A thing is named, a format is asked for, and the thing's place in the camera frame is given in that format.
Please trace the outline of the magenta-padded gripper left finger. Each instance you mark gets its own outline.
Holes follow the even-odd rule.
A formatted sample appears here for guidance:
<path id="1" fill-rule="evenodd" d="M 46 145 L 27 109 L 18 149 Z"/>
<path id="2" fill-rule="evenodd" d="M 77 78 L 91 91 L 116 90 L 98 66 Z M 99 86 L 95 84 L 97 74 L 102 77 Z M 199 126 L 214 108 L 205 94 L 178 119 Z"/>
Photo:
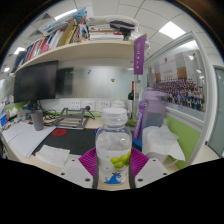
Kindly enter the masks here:
<path id="1" fill-rule="evenodd" d="M 73 155 L 59 171 L 59 176 L 84 188 L 96 189 L 98 186 L 98 165 L 96 149 L 83 155 Z"/>

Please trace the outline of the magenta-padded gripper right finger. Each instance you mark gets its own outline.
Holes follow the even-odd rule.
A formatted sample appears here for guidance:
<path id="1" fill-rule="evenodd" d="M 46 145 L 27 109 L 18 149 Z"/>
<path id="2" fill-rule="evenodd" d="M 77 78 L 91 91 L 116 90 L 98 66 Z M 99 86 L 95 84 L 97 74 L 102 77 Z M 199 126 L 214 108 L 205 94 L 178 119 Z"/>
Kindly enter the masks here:
<path id="1" fill-rule="evenodd" d="M 131 189 L 146 186 L 169 175 L 167 169 L 156 158 L 147 158 L 132 148 L 129 164 L 129 185 Z"/>

